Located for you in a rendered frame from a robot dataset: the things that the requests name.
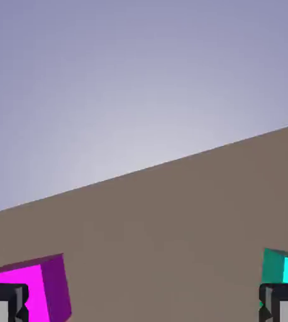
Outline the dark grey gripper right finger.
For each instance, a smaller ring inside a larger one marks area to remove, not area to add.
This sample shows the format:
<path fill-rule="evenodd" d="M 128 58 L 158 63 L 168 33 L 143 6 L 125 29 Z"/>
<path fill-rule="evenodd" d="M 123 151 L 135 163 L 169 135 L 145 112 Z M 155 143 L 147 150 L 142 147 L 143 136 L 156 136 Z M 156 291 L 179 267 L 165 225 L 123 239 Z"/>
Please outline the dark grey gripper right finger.
<path fill-rule="evenodd" d="M 261 284 L 258 294 L 258 322 L 288 322 L 288 283 Z"/>

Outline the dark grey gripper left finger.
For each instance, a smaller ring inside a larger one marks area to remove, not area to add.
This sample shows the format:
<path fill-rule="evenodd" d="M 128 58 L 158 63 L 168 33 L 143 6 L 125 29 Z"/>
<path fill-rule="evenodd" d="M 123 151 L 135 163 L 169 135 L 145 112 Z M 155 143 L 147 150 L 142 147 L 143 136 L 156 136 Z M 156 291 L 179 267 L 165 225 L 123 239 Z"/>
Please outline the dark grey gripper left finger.
<path fill-rule="evenodd" d="M 0 283 L 0 322 L 29 322 L 26 284 Z"/>

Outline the large cyan box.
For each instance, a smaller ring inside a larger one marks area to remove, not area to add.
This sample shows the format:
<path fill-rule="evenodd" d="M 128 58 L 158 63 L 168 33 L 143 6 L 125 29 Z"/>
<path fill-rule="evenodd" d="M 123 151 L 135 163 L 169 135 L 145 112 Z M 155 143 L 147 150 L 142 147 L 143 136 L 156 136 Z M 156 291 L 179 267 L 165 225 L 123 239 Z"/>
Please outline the large cyan box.
<path fill-rule="evenodd" d="M 288 252 L 266 248 L 263 251 L 260 285 L 280 282 L 288 282 Z"/>

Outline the large magenta box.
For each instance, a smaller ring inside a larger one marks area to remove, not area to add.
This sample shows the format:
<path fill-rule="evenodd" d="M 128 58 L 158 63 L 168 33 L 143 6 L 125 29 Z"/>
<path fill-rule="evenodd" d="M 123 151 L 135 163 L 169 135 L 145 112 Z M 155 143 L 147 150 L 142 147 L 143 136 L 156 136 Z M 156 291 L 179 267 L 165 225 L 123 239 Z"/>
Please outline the large magenta box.
<path fill-rule="evenodd" d="M 29 322 L 67 322 L 72 315 L 61 253 L 2 266 L 0 283 L 28 286 Z"/>

